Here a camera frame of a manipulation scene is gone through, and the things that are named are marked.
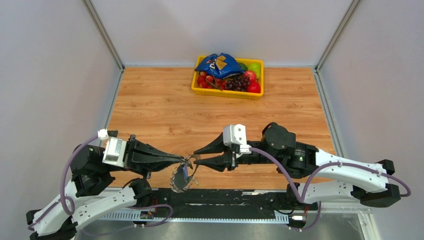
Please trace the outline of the silver key with blue tag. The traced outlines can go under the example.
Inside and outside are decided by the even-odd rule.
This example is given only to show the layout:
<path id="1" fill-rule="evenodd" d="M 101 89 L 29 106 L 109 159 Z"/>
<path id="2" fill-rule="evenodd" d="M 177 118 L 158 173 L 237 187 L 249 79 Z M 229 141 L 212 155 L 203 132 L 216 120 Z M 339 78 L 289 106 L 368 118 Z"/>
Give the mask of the silver key with blue tag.
<path id="1" fill-rule="evenodd" d="M 186 164 L 182 165 L 182 172 L 185 179 L 189 177 L 188 166 Z"/>

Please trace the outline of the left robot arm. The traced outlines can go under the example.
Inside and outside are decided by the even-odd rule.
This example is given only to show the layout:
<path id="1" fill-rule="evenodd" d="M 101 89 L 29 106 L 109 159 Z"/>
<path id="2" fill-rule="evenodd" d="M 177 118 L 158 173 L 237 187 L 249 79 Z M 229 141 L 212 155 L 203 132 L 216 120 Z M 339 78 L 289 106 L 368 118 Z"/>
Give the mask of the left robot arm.
<path id="1" fill-rule="evenodd" d="M 118 138 L 116 130 L 98 131 L 105 147 L 86 140 L 78 145 L 65 164 L 59 195 L 46 207 L 26 213 L 32 240 L 71 240 L 76 233 L 95 220 L 122 208 L 154 210 L 160 205 L 154 200 L 148 179 L 153 172 L 179 164 L 181 155 L 161 151 L 142 143 L 132 135 Z M 96 199 L 114 180 L 112 172 L 130 171 L 138 174 L 117 193 Z"/>

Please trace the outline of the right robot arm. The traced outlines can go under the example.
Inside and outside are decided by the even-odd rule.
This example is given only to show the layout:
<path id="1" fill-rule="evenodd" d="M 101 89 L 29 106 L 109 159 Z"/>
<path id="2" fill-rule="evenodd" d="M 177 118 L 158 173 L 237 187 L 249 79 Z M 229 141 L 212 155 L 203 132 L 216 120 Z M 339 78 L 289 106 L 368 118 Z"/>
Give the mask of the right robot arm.
<path id="1" fill-rule="evenodd" d="M 208 155 L 196 160 L 196 165 L 218 172 L 239 165 L 276 165 L 287 179 L 285 201 L 292 209 L 330 200 L 358 200 L 367 207 L 387 208 L 402 198 L 391 160 L 365 163 L 340 157 L 297 141 L 294 133 L 275 122 L 262 130 L 257 141 L 247 139 L 244 125 L 228 125 L 195 154 Z"/>

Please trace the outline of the yellow plastic bin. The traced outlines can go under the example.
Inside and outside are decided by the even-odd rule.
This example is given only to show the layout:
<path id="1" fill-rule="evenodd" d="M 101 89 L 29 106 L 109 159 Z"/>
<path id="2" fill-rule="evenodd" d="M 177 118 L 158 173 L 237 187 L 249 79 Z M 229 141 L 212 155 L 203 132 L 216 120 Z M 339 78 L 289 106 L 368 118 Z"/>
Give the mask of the yellow plastic bin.
<path id="1" fill-rule="evenodd" d="M 206 56 L 199 56 L 196 62 L 196 66 L 198 63 Z M 225 98 L 237 98 L 237 99 L 249 99 L 249 100 L 259 100 L 264 95 L 264 62 L 258 59 L 246 59 L 246 58 L 235 58 L 237 62 L 244 63 L 247 67 L 252 63 L 259 63 L 261 65 L 261 76 L 257 79 L 261 86 L 260 93 L 249 93 L 243 91 L 232 91 L 232 90 L 219 90 L 219 89 L 209 89 L 209 88 L 200 88 L 196 82 L 197 77 L 199 76 L 198 71 L 194 71 L 192 82 L 191 82 L 191 90 L 197 94 L 202 96 L 215 96 L 215 97 L 225 97 Z M 243 74 L 233 75 L 230 77 L 223 78 L 226 84 L 230 78 L 234 76 L 239 76 Z"/>

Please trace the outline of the purple grape bunch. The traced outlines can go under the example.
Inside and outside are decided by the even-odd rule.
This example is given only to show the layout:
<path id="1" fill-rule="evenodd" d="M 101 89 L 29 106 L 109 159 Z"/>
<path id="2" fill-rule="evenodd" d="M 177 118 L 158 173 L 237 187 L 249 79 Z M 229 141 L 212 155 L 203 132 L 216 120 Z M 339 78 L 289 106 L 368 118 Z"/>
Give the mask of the purple grape bunch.
<path id="1" fill-rule="evenodd" d="M 251 80 L 248 76 L 238 75 L 231 77 L 225 83 L 225 89 L 228 91 L 247 92 Z"/>

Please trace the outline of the red cherry cluster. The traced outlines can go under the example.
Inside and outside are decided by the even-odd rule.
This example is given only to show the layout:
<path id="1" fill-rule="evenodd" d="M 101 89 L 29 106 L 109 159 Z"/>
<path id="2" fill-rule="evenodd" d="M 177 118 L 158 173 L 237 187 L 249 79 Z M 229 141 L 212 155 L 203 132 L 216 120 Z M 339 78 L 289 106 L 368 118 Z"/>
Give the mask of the red cherry cluster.
<path id="1" fill-rule="evenodd" d="M 223 91 L 226 89 L 225 82 L 215 76 L 206 73 L 205 71 L 200 71 L 198 77 L 196 78 L 196 83 L 200 88 L 203 89 L 214 89 Z"/>

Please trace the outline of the red tomato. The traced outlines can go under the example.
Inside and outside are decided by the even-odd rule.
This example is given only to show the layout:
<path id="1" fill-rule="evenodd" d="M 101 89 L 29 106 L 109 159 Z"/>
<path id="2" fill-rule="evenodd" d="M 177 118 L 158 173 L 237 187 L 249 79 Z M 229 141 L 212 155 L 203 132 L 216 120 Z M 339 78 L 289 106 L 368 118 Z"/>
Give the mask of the red tomato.
<path id="1" fill-rule="evenodd" d="M 259 94 L 261 92 L 261 86 L 258 82 L 256 81 L 252 81 L 248 87 L 247 87 L 247 91 L 249 93 L 254 93 L 254 94 Z"/>

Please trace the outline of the red apple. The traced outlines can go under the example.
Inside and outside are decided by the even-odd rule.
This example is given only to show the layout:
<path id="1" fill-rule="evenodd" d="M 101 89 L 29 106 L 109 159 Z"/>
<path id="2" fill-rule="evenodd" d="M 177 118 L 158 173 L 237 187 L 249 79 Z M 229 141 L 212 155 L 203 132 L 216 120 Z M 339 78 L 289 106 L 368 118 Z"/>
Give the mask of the red apple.
<path id="1" fill-rule="evenodd" d="M 258 80 L 256 73 L 251 70 L 245 71 L 243 77 L 249 82 L 256 82 Z"/>

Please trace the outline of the blue chips bag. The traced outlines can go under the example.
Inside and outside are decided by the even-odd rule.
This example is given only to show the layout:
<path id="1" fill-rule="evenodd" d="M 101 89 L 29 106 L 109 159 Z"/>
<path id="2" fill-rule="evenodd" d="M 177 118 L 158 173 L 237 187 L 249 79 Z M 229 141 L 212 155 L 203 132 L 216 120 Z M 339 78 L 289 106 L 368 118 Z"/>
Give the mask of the blue chips bag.
<path id="1" fill-rule="evenodd" d="M 206 72 L 218 79 L 244 74 L 245 71 L 234 57 L 227 53 L 213 53 L 204 57 L 196 66 L 196 72 Z"/>

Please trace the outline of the dark green avocado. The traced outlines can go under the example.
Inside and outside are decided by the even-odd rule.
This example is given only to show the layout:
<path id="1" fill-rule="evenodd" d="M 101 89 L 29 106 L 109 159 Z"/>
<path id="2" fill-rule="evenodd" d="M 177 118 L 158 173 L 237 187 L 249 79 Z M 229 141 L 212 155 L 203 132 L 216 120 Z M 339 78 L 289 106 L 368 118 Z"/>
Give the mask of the dark green avocado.
<path id="1" fill-rule="evenodd" d="M 247 67 L 244 63 L 242 63 L 242 62 L 238 62 L 238 64 L 239 64 L 240 68 L 241 68 L 244 72 L 248 70 L 248 67 Z"/>

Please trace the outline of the green apple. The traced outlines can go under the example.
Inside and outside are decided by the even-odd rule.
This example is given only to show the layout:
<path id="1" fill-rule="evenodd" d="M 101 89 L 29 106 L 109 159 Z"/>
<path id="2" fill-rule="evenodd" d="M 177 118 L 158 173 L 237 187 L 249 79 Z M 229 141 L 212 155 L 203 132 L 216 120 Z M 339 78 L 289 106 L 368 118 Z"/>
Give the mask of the green apple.
<path id="1" fill-rule="evenodd" d="M 262 67 L 260 63 L 254 62 L 248 65 L 247 69 L 256 74 L 256 78 L 259 79 L 262 73 Z"/>

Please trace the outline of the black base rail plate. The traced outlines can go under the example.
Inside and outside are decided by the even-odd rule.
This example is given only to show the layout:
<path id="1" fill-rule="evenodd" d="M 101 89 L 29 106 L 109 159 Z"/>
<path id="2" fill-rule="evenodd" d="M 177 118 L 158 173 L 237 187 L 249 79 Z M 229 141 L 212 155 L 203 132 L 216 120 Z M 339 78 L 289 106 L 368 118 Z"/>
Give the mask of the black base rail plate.
<path id="1" fill-rule="evenodd" d="M 318 205 L 299 203 L 284 191 L 189 189 L 176 193 L 169 188 L 159 188 L 139 199 L 136 207 L 157 210 L 157 217 L 185 219 L 272 219 L 279 213 L 293 213 Z"/>

